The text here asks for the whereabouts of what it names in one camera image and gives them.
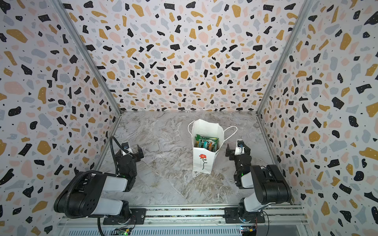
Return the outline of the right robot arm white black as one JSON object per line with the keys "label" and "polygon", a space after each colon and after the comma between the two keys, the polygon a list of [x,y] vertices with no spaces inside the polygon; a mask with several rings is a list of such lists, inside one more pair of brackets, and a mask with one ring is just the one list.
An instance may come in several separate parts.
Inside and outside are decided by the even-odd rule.
{"label": "right robot arm white black", "polygon": [[249,197],[242,198],[238,207],[224,209],[225,222],[264,223],[263,210],[274,204],[288,203],[292,193],[277,165],[253,165],[251,149],[238,140],[235,149],[227,146],[225,156],[235,164],[234,182],[239,189],[252,189]]}

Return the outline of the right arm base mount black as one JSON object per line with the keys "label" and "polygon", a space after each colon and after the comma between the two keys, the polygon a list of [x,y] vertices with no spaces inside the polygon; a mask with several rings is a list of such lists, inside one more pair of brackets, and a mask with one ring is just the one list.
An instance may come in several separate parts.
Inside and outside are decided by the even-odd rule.
{"label": "right arm base mount black", "polygon": [[240,207],[226,207],[224,209],[223,218],[225,219],[226,224],[265,223],[265,218],[262,212],[247,212]]}

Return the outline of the white paper bag red flower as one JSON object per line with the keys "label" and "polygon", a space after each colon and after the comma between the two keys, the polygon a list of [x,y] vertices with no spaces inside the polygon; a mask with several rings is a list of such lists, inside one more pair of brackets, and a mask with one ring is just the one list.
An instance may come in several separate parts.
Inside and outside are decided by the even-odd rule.
{"label": "white paper bag red flower", "polygon": [[216,157],[224,143],[236,134],[238,128],[222,128],[218,123],[195,120],[188,125],[193,150],[193,171],[211,174]]}

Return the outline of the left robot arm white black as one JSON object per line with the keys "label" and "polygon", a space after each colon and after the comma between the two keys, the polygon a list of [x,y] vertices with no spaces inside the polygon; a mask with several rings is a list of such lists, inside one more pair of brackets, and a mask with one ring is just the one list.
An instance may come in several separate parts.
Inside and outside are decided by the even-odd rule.
{"label": "left robot arm white black", "polygon": [[104,224],[136,224],[128,201],[102,197],[103,192],[130,192],[135,184],[137,165],[144,158],[124,146],[114,155],[117,174],[100,171],[78,172],[54,202],[54,211],[67,218],[104,217]]}

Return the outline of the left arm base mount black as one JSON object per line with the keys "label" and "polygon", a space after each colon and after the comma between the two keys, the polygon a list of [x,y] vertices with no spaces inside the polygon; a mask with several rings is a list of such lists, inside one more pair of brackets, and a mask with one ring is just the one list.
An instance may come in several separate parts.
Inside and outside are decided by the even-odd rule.
{"label": "left arm base mount black", "polygon": [[111,215],[103,220],[103,225],[133,226],[143,225],[145,221],[146,208],[131,208],[120,215]]}

